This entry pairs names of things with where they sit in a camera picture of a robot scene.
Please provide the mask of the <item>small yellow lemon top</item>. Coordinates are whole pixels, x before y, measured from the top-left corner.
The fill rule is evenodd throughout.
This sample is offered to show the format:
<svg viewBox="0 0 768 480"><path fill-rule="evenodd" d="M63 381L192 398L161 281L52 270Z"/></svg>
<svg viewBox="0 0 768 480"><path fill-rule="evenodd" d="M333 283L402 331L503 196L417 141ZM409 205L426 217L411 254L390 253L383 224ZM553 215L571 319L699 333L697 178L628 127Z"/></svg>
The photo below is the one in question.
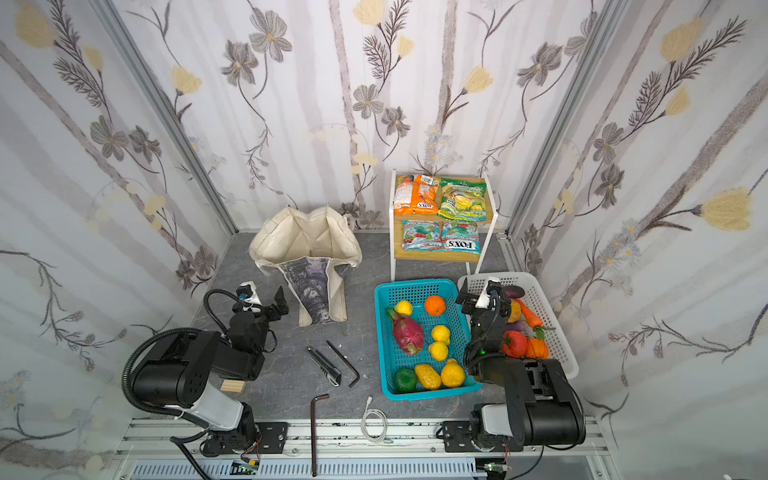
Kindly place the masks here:
<svg viewBox="0 0 768 480"><path fill-rule="evenodd" d="M413 306L410 302L406 300L399 301L395 305L394 310L398 315L402 315L402 316L410 317L413 314Z"/></svg>

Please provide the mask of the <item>cream canvas tote bag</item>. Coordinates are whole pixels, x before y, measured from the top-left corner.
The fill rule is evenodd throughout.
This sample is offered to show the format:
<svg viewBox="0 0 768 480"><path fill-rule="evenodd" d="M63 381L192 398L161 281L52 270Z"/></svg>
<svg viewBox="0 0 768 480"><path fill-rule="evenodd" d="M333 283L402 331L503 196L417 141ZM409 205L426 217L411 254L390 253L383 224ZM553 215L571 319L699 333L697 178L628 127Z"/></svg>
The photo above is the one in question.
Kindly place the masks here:
<svg viewBox="0 0 768 480"><path fill-rule="evenodd" d="M345 269L363 260L347 219L326 206L309 213L286 207L267 220L248 253L264 274L280 272L299 302L302 327L348 320Z"/></svg>

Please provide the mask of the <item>pink dragon fruit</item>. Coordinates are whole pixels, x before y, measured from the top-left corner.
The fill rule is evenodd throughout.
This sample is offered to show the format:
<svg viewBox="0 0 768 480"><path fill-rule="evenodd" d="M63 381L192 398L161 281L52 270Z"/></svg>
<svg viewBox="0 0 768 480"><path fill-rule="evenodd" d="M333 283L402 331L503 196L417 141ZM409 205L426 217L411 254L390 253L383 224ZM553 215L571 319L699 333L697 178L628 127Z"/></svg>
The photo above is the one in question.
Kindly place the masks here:
<svg viewBox="0 0 768 480"><path fill-rule="evenodd" d="M425 343L424 330L420 324L407 315L387 308L386 313L392 322L393 337L400 349L414 356L420 353Z"/></svg>

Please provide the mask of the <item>green yellow candy bag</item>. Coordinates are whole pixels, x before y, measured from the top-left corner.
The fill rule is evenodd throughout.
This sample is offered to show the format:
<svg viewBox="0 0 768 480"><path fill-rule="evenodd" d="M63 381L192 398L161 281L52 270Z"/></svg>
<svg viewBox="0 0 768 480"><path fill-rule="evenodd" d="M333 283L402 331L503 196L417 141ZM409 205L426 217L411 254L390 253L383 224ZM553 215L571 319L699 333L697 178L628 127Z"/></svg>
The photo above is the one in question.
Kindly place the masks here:
<svg viewBox="0 0 768 480"><path fill-rule="evenodd" d="M487 186L484 182L442 178L437 215L453 221L485 221Z"/></svg>

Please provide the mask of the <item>orange candy bag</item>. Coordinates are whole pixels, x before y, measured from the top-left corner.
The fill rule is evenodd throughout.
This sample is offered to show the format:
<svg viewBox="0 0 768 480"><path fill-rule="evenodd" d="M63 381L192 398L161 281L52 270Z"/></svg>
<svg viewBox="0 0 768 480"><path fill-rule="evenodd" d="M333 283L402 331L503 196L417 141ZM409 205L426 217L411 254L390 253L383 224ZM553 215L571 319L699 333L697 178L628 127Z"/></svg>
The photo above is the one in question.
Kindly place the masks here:
<svg viewBox="0 0 768 480"><path fill-rule="evenodd" d="M434 215L438 212L439 181L426 175L396 178L393 210L396 215Z"/></svg>

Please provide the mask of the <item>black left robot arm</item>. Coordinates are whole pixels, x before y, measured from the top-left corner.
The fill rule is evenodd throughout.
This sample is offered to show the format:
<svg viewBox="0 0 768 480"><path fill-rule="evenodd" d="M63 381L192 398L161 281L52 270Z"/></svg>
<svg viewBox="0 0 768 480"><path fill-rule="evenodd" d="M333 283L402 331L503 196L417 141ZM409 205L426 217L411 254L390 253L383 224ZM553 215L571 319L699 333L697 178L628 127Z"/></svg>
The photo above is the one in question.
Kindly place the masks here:
<svg viewBox="0 0 768 480"><path fill-rule="evenodd" d="M267 339L275 336L271 324L289 313L284 290L279 287L272 302L264 304L252 282L235 292L211 289L203 296L203 308L217 328L174 328L144 341L126 361L123 394L141 411L200 427L196 435L171 439L186 457L191 456L186 445L198 439L206 457L252 453L264 440L264 429L250 406L228 397L209 377L258 378L271 351Z"/></svg>

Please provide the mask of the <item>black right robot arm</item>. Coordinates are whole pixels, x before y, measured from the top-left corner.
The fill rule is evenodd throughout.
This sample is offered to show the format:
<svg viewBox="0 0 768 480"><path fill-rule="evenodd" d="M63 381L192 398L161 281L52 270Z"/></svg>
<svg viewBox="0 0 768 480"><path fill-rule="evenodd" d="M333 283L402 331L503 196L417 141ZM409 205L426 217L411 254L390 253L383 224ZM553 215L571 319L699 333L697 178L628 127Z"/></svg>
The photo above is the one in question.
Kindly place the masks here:
<svg viewBox="0 0 768 480"><path fill-rule="evenodd" d="M586 440L581 401L560 362L511 354L507 327L513 300L508 289L488 280L477 293L462 285L456 299L470 317L471 340L464 349L468 376L501 387L504 401L477 404L468 421L445 421L436 432L448 453L521 452L526 446L569 450Z"/></svg>

